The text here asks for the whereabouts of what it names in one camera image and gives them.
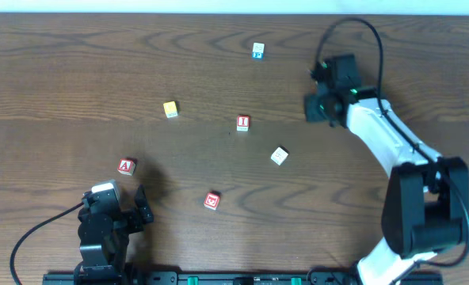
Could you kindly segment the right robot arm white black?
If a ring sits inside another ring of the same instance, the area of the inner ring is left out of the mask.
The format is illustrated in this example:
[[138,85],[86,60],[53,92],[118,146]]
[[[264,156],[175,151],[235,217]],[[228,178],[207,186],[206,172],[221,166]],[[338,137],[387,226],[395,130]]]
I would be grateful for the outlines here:
[[375,86],[363,85],[354,55],[316,63],[306,120],[340,125],[372,152],[389,178],[382,240],[357,261],[345,284],[400,284],[417,267],[457,245],[469,253],[469,173],[461,158],[424,144]]

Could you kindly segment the red letter I block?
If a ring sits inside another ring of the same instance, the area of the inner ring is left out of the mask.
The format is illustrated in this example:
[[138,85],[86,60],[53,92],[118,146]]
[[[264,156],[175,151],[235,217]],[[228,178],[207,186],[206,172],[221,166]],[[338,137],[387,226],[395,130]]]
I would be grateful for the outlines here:
[[250,117],[249,116],[238,116],[236,121],[237,131],[248,131],[250,128]]

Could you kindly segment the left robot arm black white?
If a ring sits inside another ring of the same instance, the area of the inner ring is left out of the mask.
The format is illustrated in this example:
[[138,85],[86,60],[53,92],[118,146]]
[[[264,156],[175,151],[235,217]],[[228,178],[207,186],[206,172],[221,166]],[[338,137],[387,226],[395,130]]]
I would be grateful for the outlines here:
[[145,188],[140,185],[135,207],[123,211],[114,181],[97,184],[82,198],[78,228],[82,262],[73,273],[74,284],[141,284],[143,277],[126,263],[129,236],[154,221]]

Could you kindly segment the red letter A block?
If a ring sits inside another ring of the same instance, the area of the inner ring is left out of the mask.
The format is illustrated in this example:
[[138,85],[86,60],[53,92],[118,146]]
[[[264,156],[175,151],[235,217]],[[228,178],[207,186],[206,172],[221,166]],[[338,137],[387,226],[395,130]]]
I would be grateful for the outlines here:
[[132,176],[135,172],[136,160],[131,158],[122,158],[117,166],[117,171],[124,175]]

